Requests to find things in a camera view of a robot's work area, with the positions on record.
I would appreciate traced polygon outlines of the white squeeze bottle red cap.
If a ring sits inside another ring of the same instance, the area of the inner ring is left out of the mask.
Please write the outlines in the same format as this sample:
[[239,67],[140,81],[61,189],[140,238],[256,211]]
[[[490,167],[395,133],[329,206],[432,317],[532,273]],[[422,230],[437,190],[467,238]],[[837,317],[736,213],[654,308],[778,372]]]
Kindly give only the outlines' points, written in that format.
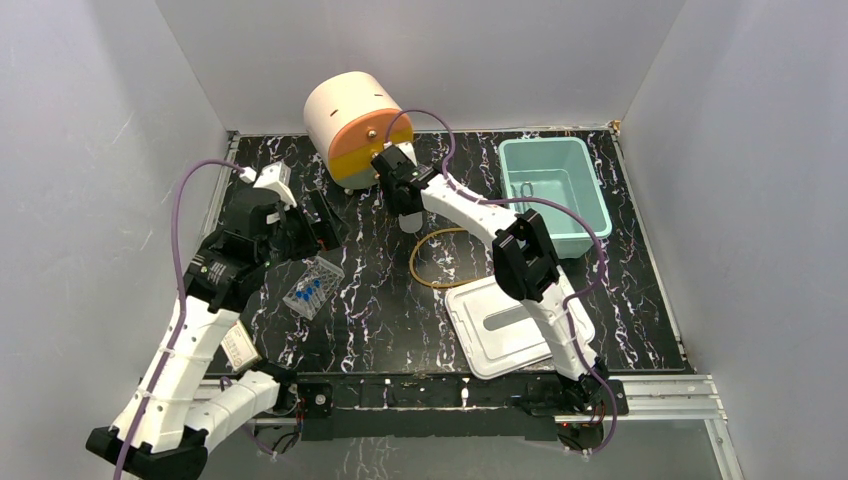
[[398,217],[398,224],[405,233],[413,234],[419,232],[423,227],[423,213],[416,212],[408,215],[400,215]]

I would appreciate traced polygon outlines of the white bin lid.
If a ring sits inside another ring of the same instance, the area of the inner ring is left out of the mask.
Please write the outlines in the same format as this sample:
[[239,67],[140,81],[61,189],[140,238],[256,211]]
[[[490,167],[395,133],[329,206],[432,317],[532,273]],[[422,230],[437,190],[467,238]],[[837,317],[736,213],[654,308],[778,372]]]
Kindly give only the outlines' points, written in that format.
[[551,359],[560,375],[576,380],[593,367],[595,326],[567,276],[540,302],[517,301],[489,276],[448,291],[445,305],[473,375],[490,380]]

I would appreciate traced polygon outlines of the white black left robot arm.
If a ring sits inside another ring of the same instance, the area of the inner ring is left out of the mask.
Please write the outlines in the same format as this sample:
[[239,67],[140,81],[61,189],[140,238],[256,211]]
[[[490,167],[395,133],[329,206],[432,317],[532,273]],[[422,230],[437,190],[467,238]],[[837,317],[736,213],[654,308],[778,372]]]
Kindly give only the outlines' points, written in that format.
[[268,188],[247,188],[206,239],[182,276],[172,319],[125,409],[91,431],[87,451],[117,473],[140,479],[197,479],[209,454],[255,416],[294,411],[299,391],[290,369],[260,360],[231,386],[197,404],[196,390],[228,331],[276,263],[341,246],[347,227],[319,190],[316,210],[285,207]]

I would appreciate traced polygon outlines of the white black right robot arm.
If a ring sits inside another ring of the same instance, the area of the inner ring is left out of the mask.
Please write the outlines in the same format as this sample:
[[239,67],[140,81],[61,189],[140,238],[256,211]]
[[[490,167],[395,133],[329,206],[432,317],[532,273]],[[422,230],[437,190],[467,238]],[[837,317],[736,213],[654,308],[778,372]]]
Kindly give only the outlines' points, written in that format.
[[497,285],[522,304],[549,347],[565,409],[587,414],[611,394],[604,361],[576,325],[582,294],[570,286],[540,213],[489,200],[416,163],[397,144],[374,154],[371,165],[392,215],[435,213],[490,246]]

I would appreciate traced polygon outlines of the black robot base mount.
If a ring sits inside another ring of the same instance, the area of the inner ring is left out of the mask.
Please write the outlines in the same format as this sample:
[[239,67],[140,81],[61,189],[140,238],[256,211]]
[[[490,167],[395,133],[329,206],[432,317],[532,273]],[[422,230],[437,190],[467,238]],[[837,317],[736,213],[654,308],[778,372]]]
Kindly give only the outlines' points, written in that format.
[[460,373],[301,374],[279,413],[250,421],[277,430],[282,450],[298,432],[303,442],[365,437],[520,437],[595,448],[615,420],[630,412],[621,381],[569,393],[553,372],[510,373],[480,380]]

